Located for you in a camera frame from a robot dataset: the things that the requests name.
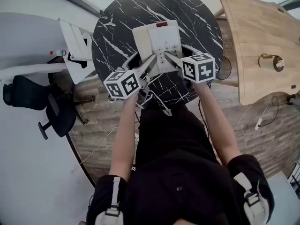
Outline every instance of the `wooden desk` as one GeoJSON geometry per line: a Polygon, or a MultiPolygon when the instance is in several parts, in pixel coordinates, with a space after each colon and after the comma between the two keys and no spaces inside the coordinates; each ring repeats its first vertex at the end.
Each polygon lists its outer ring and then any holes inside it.
{"type": "Polygon", "coordinates": [[[215,16],[225,13],[232,32],[240,103],[251,104],[278,91],[297,93],[300,90],[300,22],[276,3],[220,1],[223,9],[215,16]],[[261,68],[258,59],[262,53],[282,57],[284,70],[261,68]]]}

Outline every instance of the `floor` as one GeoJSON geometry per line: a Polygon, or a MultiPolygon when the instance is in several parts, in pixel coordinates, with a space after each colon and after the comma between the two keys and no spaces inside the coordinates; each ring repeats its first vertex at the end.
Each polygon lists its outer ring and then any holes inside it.
{"type": "MultiPolygon", "coordinates": [[[[228,80],[236,81],[237,68],[231,33],[226,20],[218,20],[218,22],[224,41],[224,56],[229,59],[232,65],[232,72],[228,80]]],[[[226,59],[224,59],[223,67],[225,75],[229,71],[229,63],[226,59]]],[[[56,73],[54,79],[63,90],[67,91],[70,88],[71,79],[67,72],[56,73]]],[[[213,84],[211,90],[230,124],[235,127],[248,108],[248,105],[242,106],[239,103],[238,89],[213,84]]],[[[75,87],[75,95],[79,98],[90,95],[96,97],[94,103],[77,107],[81,115],[89,120],[89,123],[82,125],[76,120],[69,133],[79,156],[84,160],[102,143],[108,133],[118,126],[122,102],[109,103],[105,87],[99,79],[78,84],[75,87]]],[[[274,95],[278,96],[280,104],[286,102],[286,94],[271,94],[270,104],[263,116],[262,124],[271,122],[277,113],[277,106],[271,104],[274,95]]],[[[254,130],[255,124],[263,113],[268,99],[267,96],[252,104],[234,132],[241,152],[254,155],[267,177],[279,171],[289,176],[294,168],[294,161],[298,159],[300,154],[300,111],[294,106],[281,105],[274,122],[256,131],[254,130]]],[[[187,107],[201,120],[198,99],[187,104],[187,107]]],[[[94,152],[93,156],[90,156],[83,163],[94,181],[109,171],[115,134],[116,129],[94,152]]]]}

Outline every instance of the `black chair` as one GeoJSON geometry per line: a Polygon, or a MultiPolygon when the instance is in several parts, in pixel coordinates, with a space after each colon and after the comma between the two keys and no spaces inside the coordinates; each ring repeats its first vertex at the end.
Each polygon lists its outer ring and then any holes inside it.
{"type": "Polygon", "coordinates": [[[13,83],[4,85],[3,100],[7,105],[14,107],[26,107],[34,110],[43,110],[46,108],[46,114],[49,122],[42,126],[39,122],[38,127],[47,140],[48,137],[45,130],[50,126],[58,136],[63,137],[73,127],[76,117],[82,124],[87,124],[89,121],[83,119],[75,106],[95,101],[95,97],[90,97],[87,100],[74,101],[75,85],[72,84],[70,93],[64,92],[56,84],[41,86],[34,83],[24,76],[15,76],[13,83]]]}

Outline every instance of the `shoulder strap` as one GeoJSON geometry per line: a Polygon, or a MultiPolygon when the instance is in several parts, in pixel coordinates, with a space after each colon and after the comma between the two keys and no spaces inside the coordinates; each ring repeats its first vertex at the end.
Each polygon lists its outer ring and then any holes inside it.
{"type": "Polygon", "coordinates": [[[100,213],[95,225],[123,225],[123,213],[119,210],[118,192],[121,177],[113,179],[112,204],[106,211],[100,213]]]}
{"type": "Polygon", "coordinates": [[[244,189],[244,211],[249,220],[250,225],[265,225],[269,217],[269,204],[260,193],[259,189],[257,193],[252,193],[250,189],[252,185],[249,179],[240,172],[233,179],[235,179],[244,189]]]}

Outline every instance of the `black marble tabletop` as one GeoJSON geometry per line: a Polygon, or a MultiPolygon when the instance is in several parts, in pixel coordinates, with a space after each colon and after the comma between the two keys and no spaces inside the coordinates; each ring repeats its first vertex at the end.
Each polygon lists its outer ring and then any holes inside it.
{"type": "MultiPolygon", "coordinates": [[[[99,18],[93,35],[93,62],[100,79],[105,80],[137,52],[133,28],[167,20],[177,20],[181,44],[209,53],[219,67],[223,54],[221,31],[214,15],[200,0],[115,0],[99,18]]],[[[177,73],[153,77],[148,101],[138,101],[139,106],[155,104],[166,109],[195,99],[195,91],[188,90],[177,73]]]]}

